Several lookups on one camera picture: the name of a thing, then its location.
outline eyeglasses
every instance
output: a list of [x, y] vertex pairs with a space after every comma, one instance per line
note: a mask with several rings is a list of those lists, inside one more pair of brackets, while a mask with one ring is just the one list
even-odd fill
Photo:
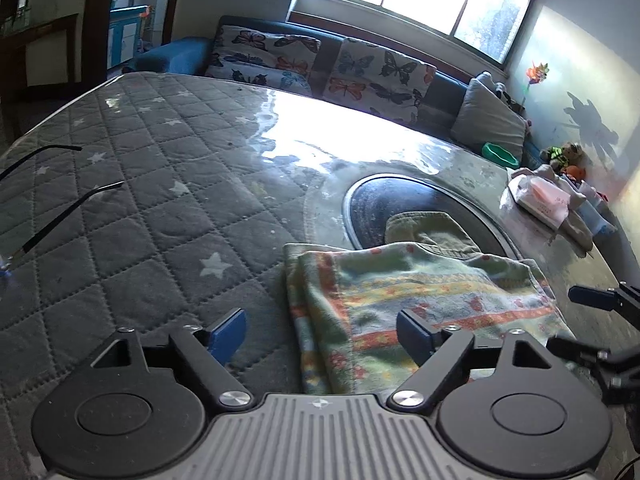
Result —
[[[59, 148], [62, 150], [73, 150], [75, 152], [79, 152], [82, 150], [81, 146], [68, 146], [66, 144], [48, 144], [47, 146], [43, 146], [29, 153], [29, 155], [25, 155], [23, 158], [14, 162], [11, 166], [9, 166], [6, 170], [0, 173], [0, 180], [4, 179], [9, 175], [12, 171], [18, 168], [21, 164], [25, 163], [32, 156], [37, 155], [38, 153], [44, 150], [50, 150], [51, 148]], [[42, 239], [47, 236], [50, 232], [53, 231], [66, 217], [68, 217], [73, 211], [78, 209], [84, 202], [89, 200], [93, 195], [98, 193], [102, 193], [103, 191], [108, 191], [111, 189], [118, 189], [122, 187], [124, 181], [116, 182], [114, 184], [109, 184], [108, 186], [97, 187], [96, 189], [92, 189], [91, 191], [82, 195], [78, 200], [76, 200], [72, 205], [67, 207], [62, 213], [56, 216], [51, 222], [45, 225], [42, 229], [40, 229], [36, 234], [34, 234], [27, 243], [23, 244], [17, 251], [15, 251], [11, 256], [9, 256], [6, 260], [2, 259], [0, 256], [0, 272], [7, 272], [11, 266], [15, 263], [18, 258], [21, 258], [26, 253], [31, 251]]]

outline blue sofa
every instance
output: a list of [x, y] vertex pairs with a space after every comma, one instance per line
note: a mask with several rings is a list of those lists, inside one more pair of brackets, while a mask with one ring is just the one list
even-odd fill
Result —
[[[218, 27], [237, 25], [274, 34], [311, 36], [322, 42], [309, 77], [313, 96], [322, 98], [322, 92], [332, 72], [344, 36], [325, 30], [301, 27], [292, 23], [268, 22], [241, 16], [222, 16]], [[157, 47], [132, 59], [124, 72], [169, 72], [204, 75], [213, 49], [210, 38], [183, 38]], [[466, 84], [441, 72], [436, 73], [426, 99], [418, 112], [418, 130], [452, 142], [449, 131], [458, 116], [466, 93]]]

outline green bowl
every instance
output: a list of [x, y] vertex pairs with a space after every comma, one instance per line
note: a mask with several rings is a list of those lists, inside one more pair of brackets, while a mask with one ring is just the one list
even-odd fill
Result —
[[520, 167], [518, 161], [513, 155], [511, 155], [511, 153], [490, 142], [486, 143], [482, 147], [482, 156], [484, 156], [486, 160], [495, 162], [498, 166], [503, 168], [517, 170]]

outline sofa backrest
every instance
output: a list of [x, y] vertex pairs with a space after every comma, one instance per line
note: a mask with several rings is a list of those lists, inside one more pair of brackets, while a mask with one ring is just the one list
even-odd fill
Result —
[[[310, 36], [322, 41], [320, 51], [316, 56], [309, 76], [309, 85], [316, 98], [322, 97], [327, 78], [332, 72], [342, 40], [345, 38], [340, 34], [333, 34], [318, 28], [302, 27], [293, 23], [269, 22], [242, 16], [222, 16], [218, 22], [218, 27], [223, 27], [224, 25], [237, 25], [271, 34]], [[429, 87], [426, 99], [423, 101], [422, 110], [418, 112], [420, 122], [449, 130], [453, 126], [462, 106], [466, 87], [467, 85], [463, 82], [453, 79], [442, 72], [436, 72], [436, 77]]]

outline gray ribbed panel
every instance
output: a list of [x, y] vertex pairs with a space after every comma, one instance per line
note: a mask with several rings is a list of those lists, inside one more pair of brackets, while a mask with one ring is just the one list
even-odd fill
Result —
[[[149, 480], [492, 480], [458, 463], [423, 419], [374, 396], [270, 395], [223, 415], [200, 447]], [[580, 475], [579, 480], [594, 480]], [[54, 476], [52, 480], [63, 480]]]

